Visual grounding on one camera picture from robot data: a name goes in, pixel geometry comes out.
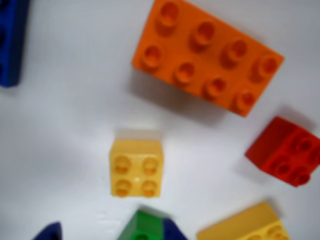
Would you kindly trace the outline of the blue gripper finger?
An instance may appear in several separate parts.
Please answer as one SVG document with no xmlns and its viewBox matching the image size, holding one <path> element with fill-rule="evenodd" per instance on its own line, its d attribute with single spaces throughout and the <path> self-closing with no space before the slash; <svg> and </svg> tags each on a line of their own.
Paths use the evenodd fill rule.
<svg viewBox="0 0 320 240">
<path fill-rule="evenodd" d="M 62 225 L 53 222 L 45 226 L 32 240 L 62 240 Z"/>
<path fill-rule="evenodd" d="M 176 223 L 170 218 L 162 219 L 163 240 L 187 240 Z"/>
</svg>

